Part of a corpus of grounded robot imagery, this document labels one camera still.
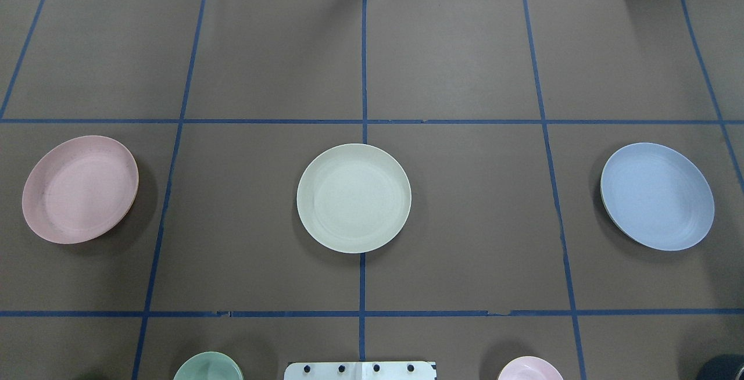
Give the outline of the dark blue pot with lid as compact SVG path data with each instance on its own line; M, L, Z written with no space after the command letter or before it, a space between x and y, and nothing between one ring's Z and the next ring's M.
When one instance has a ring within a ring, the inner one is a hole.
M697 372L696 379L743 379L743 354L720 354Z

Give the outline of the beige plate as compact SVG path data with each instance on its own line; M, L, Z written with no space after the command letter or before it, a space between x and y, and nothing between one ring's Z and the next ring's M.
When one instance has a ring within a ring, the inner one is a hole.
M301 174L296 210L316 242L340 253L377 250L409 218L411 183L395 157L368 144L325 150Z

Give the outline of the green bowl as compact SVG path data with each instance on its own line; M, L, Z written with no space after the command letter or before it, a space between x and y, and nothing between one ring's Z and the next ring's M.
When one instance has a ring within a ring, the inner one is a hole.
M234 359L218 352L195 354L176 371L173 379L244 379Z

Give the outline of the light blue plate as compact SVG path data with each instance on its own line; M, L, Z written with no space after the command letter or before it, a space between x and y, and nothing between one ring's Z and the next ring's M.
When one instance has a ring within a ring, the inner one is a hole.
M666 145L638 142L617 149L602 168L600 197L623 234L654 250L692 248L714 224L709 182L685 155Z

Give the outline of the pink plate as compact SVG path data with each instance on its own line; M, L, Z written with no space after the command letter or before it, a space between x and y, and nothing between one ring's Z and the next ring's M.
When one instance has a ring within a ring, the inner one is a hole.
M125 218L139 183L134 155L121 142L103 135L76 137L32 168L22 189L22 215L48 242L88 242Z

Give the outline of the pink bowl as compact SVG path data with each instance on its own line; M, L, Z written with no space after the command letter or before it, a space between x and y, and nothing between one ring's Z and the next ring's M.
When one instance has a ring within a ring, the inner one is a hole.
M496 377L502 379L563 379L550 362L536 356L521 356L505 364Z

